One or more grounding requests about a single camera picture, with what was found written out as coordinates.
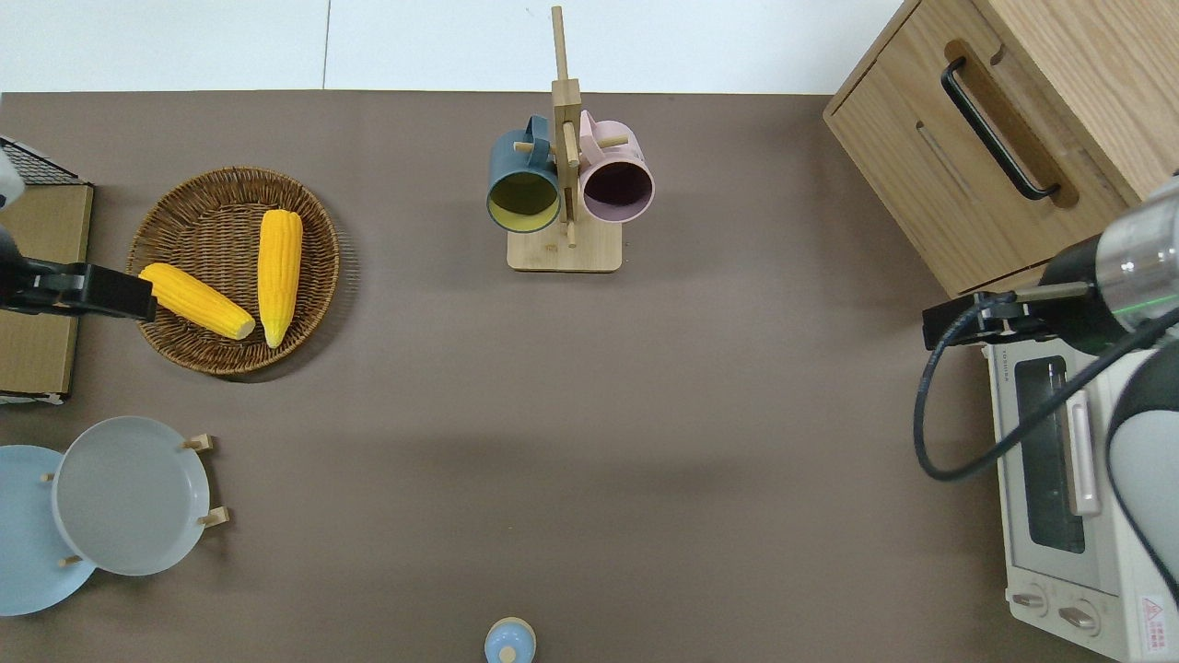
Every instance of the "blue mug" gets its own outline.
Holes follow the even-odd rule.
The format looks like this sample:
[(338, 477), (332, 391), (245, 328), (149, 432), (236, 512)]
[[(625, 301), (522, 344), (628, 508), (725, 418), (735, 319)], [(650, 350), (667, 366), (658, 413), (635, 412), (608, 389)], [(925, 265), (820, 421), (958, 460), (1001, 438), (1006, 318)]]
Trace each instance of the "blue mug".
[[(516, 143), (525, 145), (518, 149)], [(556, 221), (561, 209), (556, 165), (549, 160), (548, 119), (532, 116), (528, 126), (500, 136), (492, 147), (487, 212), (511, 232), (535, 232)]]

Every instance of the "wooden cabinet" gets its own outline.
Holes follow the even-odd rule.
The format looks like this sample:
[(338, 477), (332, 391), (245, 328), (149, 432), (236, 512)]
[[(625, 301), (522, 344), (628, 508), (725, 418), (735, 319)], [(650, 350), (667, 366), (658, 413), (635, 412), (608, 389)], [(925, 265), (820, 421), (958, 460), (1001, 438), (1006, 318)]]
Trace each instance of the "wooden cabinet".
[(948, 294), (1034, 282), (1179, 169), (1179, 2), (910, 0), (824, 118)]

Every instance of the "mug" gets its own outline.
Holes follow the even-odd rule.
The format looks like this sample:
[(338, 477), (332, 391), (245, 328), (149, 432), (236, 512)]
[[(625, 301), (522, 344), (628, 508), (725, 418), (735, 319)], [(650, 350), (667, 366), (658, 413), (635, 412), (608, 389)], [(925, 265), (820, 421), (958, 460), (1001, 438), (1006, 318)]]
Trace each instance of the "mug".
[[(621, 138), (626, 143), (612, 145)], [(582, 209), (606, 223), (626, 223), (651, 206), (654, 182), (630, 127), (620, 122), (594, 122), (588, 111), (581, 111), (579, 144), (578, 202)]]
[[(532, 145), (521, 151), (516, 143)], [(500, 228), (535, 232), (556, 219), (561, 197), (556, 166), (548, 159), (548, 119), (532, 116), (528, 126), (500, 136), (492, 147), (487, 212)]]

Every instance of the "woven tray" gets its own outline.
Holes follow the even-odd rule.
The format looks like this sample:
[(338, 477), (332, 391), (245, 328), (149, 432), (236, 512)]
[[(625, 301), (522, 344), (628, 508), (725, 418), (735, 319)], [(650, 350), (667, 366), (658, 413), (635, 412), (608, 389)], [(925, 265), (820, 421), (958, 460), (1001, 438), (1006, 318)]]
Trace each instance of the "woven tray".
[(295, 317), (278, 348), (270, 349), (262, 323), (242, 341), (213, 334), (164, 307), (139, 324), (147, 342), (169, 360), (211, 375), (241, 375), (283, 359), (299, 347), (328, 311), (340, 280), (340, 243), (320, 201), (285, 175), (228, 168), (197, 176), (160, 198), (147, 214), (127, 257), (127, 273), (166, 262), (204, 281), (258, 321), (258, 234), (266, 210), (303, 218), (303, 256)]

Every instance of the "yellow corn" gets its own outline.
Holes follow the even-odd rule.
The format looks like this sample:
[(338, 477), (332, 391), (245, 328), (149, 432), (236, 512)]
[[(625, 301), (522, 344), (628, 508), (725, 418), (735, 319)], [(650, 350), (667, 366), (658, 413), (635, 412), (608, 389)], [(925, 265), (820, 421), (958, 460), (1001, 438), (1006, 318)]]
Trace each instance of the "yellow corn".
[(295, 317), (298, 267), (303, 254), (303, 219), (286, 210), (262, 215), (258, 242), (258, 317), (266, 344), (277, 348)]
[(210, 332), (235, 341), (253, 332), (253, 317), (245, 309), (184, 270), (153, 262), (139, 278), (151, 281), (151, 294), (160, 306)]

